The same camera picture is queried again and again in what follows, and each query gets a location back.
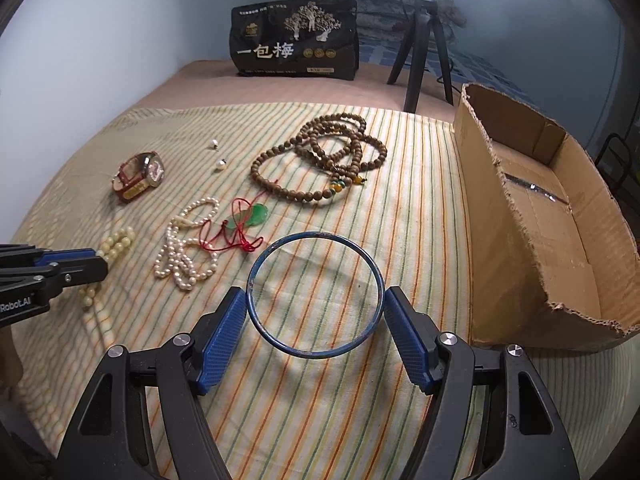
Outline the dark blue bangle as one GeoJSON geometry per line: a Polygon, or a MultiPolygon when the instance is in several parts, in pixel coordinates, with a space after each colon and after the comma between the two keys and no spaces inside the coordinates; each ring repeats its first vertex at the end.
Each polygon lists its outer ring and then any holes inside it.
{"type": "Polygon", "coordinates": [[[375,263],[374,259],[361,246],[359,246],[349,238],[338,234],[322,231],[306,231],[288,234],[287,236],[278,238],[275,242],[268,245],[266,249],[257,257],[252,267],[250,268],[250,272],[248,272],[248,277],[245,285],[247,314],[250,317],[250,322],[253,323],[259,335],[262,336],[262,338],[264,338],[265,341],[268,342],[268,344],[271,344],[273,348],[286,353],[288,356],[294,356],[294,358],[305,360],[326,360],[337,358],[338,356],[342,356],[345,353],[355,350],[360,346],[360,344],[363,344],[374,333],[375,329],[378,327],[378,324],[380,324],[380,321],[382,320],[384,309],[384,295],[384,280],[381,270],[375,263]],[[280,341],[277,337],[273,336],[272,333],[269,333],[265,328],[265,325],[262,324],[262,321],[259,319],[256,310],[256,301],[254,299],[256,278],[260,269],[262,268],[262,265],[267,261],[267,259],[284,245],[292,244],[294,242],[300,242],[301,240],[312,240],[313,238],[315,238],[316,240],[328,240],[331,243],[343,245],[353,252],[356,252],[356,254],[365,263],[367,263],[367,266],[369,267],[376,285],[376,306],[374,315],[372,320],[368,323],[364,330],[347,344],[343,344],[341,347],[337,347],[334,349],[322,351],[300,350],[291,347],[288,344],[280,341]]]}

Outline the cardboard box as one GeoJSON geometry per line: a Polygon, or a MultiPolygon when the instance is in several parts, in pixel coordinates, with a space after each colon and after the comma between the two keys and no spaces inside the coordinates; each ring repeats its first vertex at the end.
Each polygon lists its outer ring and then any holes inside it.
{"type": "Polygon", "coordinates": [[[600,351],[639,331],[639,254],[580,144],[503,93],[466,84],[454,118],[478,344],[600,351]]]}

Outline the tan bed blanket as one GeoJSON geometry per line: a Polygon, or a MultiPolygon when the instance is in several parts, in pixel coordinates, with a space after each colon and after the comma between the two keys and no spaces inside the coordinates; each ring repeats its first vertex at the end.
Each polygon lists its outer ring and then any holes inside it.
{"type": "Polygon", "coordinates": [[[228,107],[264,103],[319,103],[360,107],[404,108],[408,73],[396,84],[387,83],[387,67],[363,63],[353,80],[326,77],[249,77],[238,74],[230,61],[196,61],[130,107],[134,114],[146,108],[186,110],[216,107],[226,122],[228,107]]]}

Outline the black metal shoe rack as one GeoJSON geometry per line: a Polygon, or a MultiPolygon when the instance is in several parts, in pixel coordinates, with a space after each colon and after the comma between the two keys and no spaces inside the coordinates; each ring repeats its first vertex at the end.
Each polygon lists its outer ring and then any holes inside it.
{"type": "Polygon", "coordinates": [[[612,132],[606,137],[594,164],[612,194],[620,192],[627,180],[638,183],[634,156],[626,140],[618,133],[612,132]]]}

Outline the blue patterned bed sheet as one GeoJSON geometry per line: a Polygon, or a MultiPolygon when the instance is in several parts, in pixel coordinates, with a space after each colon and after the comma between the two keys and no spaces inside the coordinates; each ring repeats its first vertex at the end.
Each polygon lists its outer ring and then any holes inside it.
{"type": "MultiPolygon", "coordinates": [[[[361,37],[360,61],[392,67],[400,47],[400,41],[361,37]]],[[[462,84],[477,82],[500,91],[514,100],[536,106],[533,99],[505,73],[478,55],[464,52],[453,46],[448,48],[450,76],[454,88],[461,90],[462,84]]]]}

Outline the black snack bag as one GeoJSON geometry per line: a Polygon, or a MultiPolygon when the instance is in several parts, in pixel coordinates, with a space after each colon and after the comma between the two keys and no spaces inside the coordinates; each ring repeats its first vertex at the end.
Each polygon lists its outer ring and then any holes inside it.
{"type": "Polygon", "coordinates": [[[279,0],[231,11],[230,56],[243,76],[355,78],[356,0],[279,0]]]}

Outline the black tripod stand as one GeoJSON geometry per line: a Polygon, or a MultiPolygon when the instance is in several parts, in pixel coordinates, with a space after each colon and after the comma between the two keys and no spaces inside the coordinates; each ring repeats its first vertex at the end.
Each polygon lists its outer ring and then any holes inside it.
{"type": "Polygon", "coordinates": [[[454,104],[454,87],[450,76],[448,49],[444,25],[439,18],[436,0],[414,0],[414,10],[409,26],[402,38],[396,60],[388,76],[388,84],[396,84],[402,68],[411,56],[409,78],[405,96],[404,111],[414,114],[420,99],[424,77],[428,45],[434,39],[439,60],[445,100],[454,104]]]}

